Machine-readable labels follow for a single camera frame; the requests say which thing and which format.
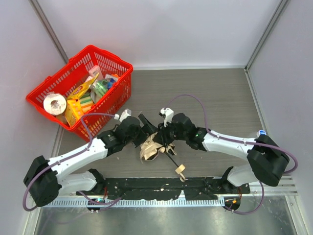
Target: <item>yellow package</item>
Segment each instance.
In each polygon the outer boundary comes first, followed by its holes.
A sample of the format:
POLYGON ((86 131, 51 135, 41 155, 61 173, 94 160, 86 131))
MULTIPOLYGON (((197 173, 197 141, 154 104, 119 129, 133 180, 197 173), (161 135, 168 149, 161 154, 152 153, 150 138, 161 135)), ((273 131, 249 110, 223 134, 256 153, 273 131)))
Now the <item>yellow package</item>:
POLYGON ((82 85, 77 87, 68 97, 67 99, 79 99, 81 98, 89 89, 89 87, 94 83, 94 81, 98 78, 99 73, 91 80, 84 82, 82 85))
POLYGON ((75 123, 84 115, 83 110, 79 104, 74 99, 67 101, 67 109, 65 110, 65 118, 70 127, 75 125, 75 123))

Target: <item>white wall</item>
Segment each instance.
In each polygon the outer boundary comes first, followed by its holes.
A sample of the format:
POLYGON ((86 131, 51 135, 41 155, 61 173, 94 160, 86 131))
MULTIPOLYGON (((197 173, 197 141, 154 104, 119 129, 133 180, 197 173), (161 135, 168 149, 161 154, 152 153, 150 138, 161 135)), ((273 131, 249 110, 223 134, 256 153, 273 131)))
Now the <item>white wall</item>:
POLYGON ((299 160, 293 173, 312 226, 313 1, 292 0, 251 68, 273 139, 299 160))
POLYGON ((0 3, 0 234, 21 235, 23 179, 33 159, 50 157, 57 125, 25 100, 64 64, 26 0, 0 3))
POLYGON ((280 0, 39 0, 68 56, 89 44, 134 67, 244 67, 280 0))

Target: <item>white bracket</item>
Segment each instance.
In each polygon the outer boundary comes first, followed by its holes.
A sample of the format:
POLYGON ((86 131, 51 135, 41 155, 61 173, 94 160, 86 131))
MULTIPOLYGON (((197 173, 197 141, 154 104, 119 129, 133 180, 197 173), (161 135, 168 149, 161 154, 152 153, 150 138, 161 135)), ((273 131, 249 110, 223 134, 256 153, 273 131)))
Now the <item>white bracket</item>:
POLYGON ((202 142, 204 148, 210 152, 221 152, 231 156, 235 156, 247 161, 248 150, 253 148, 253 145, 246 144, 246 142, 255 142, 254 138, 240 138, 235 136, 228 136, 211 131, 217 137, 214 137, 207 133, 202 142), (225 141, 221 137, 242 141, 243 143, 235 143, 231 141, 225 141))
POLYGON ((97 181, 92 173, 86 171, 81 174, 68 175, 59 183, 62 186, 59 189, 59 196, 63 196, 77 191, 90 191, 95 187, 97 181))
POLYGON ((120 116, 120 118, 119 118, 119 121, 122 122, 125 118, 127 118, 127 117, 129 117, 129 116, 131 116, 131 115, 132 115, 132 111, 131 111, 130 109, 125 109, 125 110, 122 112, 122 114, 121 114, 121 116, 120 116))
POLYGON ((229 172, 227 180, 234 186, 239 187, 246 183, 258 182, 250 164, 235 166, 229 172))
POLYGON ((174 116, 174 111, 170 108, 161 109, 160 113, 164 117, 164 127, 167 126, 167 123, 172 123, 172 118, 174 116))

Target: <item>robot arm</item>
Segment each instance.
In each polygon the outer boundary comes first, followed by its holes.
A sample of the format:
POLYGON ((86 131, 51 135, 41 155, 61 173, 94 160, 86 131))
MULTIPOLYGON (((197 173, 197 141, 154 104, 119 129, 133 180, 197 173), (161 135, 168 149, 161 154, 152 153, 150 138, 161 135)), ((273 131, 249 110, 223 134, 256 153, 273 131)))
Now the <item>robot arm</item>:
POLYGON ((87 149, 82 154, 53 166, 35 181, 30 188, 30 194, 36 205, 45 206, 57 196, 80 190, 100 194, 104 188, 104 179, 97 170, 90 169, 82 174, 71 173, 93 161, 121 151, 124 146, 136 140, 138 136, 141 136, 142 139, 146 138, 146 133, 143 133, 140 127, 140 121, 132 117, 129 110, 123 112, 120 122, 114 129, 104 131, 94 138, 88 149, 88 144, 85 144, 58 157, 47 160, 43 156, 35 158, 24 178, 26 186, 42 169, 87 149))
MULTIPOLYGON (((222 152, 248 161, 249 164, 247 165, 227 169, 221 180, 221 188, 225 191, 232 191, 242 184, 255 181, 261 181, 269 186, 277 186, 289 162, 288 156, 277 150, 229 142, 220 138, 228 137, 243 142, 276 145, 268 136, 260 136, 257 139, 242 139, 211 131, 215 135, 213 136, 205 128, 196 127, 182 113, 174 115, 174 112, 167 108, 161 110, 160 114, 164 117, 164 123, 159 124, 158 128, 140 114, 139 119, 144 124, 141 127, 138 119, 131 116, 128 110, 124 111, 119 119, 121 123, 112 130, 104 131, 94 138, 87 151, 53 166, 35 181, 30 188, 30 194, 36 205, 45 206, 59 195, 80 190, 89 191, 96 195, 101 194, 105 187, 105 180, 97 170, 90 169, 82 174, 71 173, 93 161, 121 151, 130 142, 137 147, 154 133, 156 135, 153 141, 165 147, 174 140, 182 140, 195 150, 222 152)), ((28 186, 30 181, 44 168, 86 149, 87 146, 88 144, 48 160, 43 156, 37 157, 24 178, 24 184, 28 186)))
POLYGON ((223 135, 212 130, 210 134, 205 128, 196 127, 185 114, 173 115, 173 111, 166 108, 161 110, 160 115, 164 117, 166 126, 165 124, 159 126, 160 132, 154 141, 162 143, 165 139, 169 144, 174 140, 183 140, 196 150, 222 152, 248 161, 246 165, 227 169, 223 175, 225 188, 239 187, 256 181, 275 187, 288 165, 289 157, 280 151, 245 144, 258 142, 277 146, 269 136, 260 135, 257 139, 245 139, 223 135), (243 143, 226 141, 223 137, 243 143))

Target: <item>fabric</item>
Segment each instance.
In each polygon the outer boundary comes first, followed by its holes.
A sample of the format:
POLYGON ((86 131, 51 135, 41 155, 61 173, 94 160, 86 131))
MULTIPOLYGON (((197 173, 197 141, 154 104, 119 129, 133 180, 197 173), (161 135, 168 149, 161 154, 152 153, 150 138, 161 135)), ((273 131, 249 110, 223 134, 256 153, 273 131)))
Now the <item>fabric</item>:
POLYGON ((140 159, 144 159, 146 161, 152 161, 157 156, 158 153, 164 153, 169 152, 170 150, 174 153, 174 155, 177 155, 177 153, 174 151, 175 145, 173 143, 169 144, 167 148, 165 148, 162 144, 156 143, 153 141, 154 136, 156 133, 150 135, 147 140, 140 146, 140 159))

